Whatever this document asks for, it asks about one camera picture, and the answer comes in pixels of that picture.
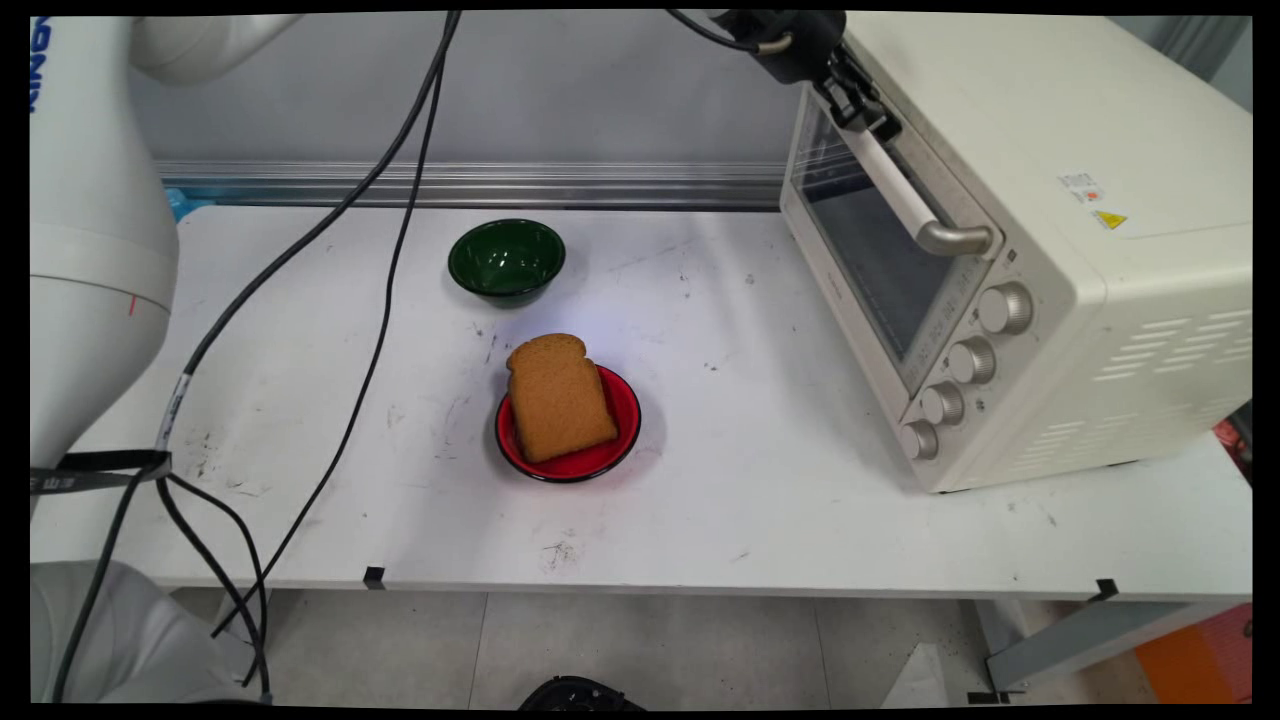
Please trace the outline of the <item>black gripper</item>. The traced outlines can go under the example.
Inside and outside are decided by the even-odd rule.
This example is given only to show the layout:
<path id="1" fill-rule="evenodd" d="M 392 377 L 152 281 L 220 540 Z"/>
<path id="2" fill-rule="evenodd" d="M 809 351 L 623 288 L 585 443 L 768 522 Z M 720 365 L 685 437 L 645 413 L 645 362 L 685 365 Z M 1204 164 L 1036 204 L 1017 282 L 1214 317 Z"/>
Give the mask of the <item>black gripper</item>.
<path id="1" fill-rule="evenodd" d="M 901 124 L 855 56 L 841 45 L 844 10 L 713 10 L 712 22 L 782 85 L 808 82 L 828 102 L 832 122 L 876 141 L 895 141 Z"/>

